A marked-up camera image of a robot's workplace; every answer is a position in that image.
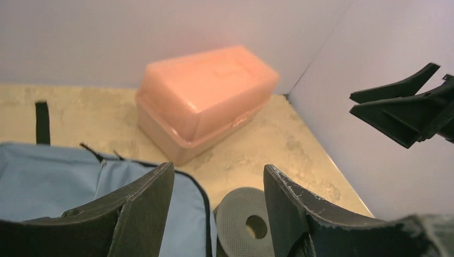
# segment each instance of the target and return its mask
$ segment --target blue fabric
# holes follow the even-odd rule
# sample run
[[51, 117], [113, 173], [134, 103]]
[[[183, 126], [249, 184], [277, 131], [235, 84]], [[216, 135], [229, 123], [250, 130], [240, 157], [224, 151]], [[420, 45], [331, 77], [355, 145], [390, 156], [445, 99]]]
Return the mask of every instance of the blue fabric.
[[[60, 217], [66, 210], [109, 194], [151, 169], [128, 160], [101, 164], [84, 149], [2, 143], [0, 218], [19, 222]], [[210, 224], [216, 256], [217, 232], [212, 211]], [[205, 249], [202, 194], [190, 178], [176, 173], [160, 257], [206, 256]]]

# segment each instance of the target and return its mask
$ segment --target beige stone floor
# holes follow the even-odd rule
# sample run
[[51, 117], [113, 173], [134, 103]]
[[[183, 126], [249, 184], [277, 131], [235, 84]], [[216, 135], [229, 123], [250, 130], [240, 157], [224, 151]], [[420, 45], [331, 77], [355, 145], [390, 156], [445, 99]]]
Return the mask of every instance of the beige stone floor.
[[[53, 145], [93, 149], [145, 161], [168, 159], [136, 125], [135, 90], [0, 84], [0, 141], [35, 142], [36, 100], [47, 100]], [[371, 216], [351, 185], [283, 96], [244, 128], [179, 167], [207, 191], [212, 207], [238, 187], [263, 189], [274, 164], [298, 184], [336, 205]]]

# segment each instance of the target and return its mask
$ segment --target dark green plastic piece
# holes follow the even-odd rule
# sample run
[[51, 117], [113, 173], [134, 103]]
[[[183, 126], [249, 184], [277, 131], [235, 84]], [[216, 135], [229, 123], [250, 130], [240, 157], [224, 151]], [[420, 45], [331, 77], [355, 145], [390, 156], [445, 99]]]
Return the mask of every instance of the dark green plastic piece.
[[376, 128], [405, 148], [439, 134], [454, 142], [454, 79], [415, 95], [440, 68], [429, 63], [400, 82], [357, 91], [350, 99], [359, 103], [350, 113]]
[[174, 175], [163, 163], [60, 218], [0, 220], [0, 256], [158, 256]]
[[454, 256], [454, 215], [386, 222], [343, 209], [301, 187], [273, 165], [264, 191], [276, 257]]

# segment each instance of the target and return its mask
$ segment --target white wall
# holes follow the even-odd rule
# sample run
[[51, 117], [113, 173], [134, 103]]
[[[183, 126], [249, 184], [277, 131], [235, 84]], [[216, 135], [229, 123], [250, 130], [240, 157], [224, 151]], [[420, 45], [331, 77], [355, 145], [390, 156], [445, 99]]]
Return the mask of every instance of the white wall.
[[150, 61], [244, 44], [289, 93], [351, 0], [2, 0], [0, 81], [136, 87]]
[[454, 2], [354, 1], [290, 94], [372, 213], [454, 213], [454, 145], [435, 136], [405, 149], [349, 114], [350, 93], [397, 82], [429, 62], [442, 67], [421, 90], [454, 74]]

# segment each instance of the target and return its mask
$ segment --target orange plastic container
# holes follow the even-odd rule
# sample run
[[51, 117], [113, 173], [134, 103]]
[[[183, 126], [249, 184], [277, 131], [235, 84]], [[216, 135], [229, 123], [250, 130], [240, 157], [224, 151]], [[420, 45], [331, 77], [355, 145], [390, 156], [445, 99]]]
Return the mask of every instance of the orange plastic container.
[[151, 63], [135, 96], [138, 124], [182, 165], [251, 120], [277, 81], [243, 47]]

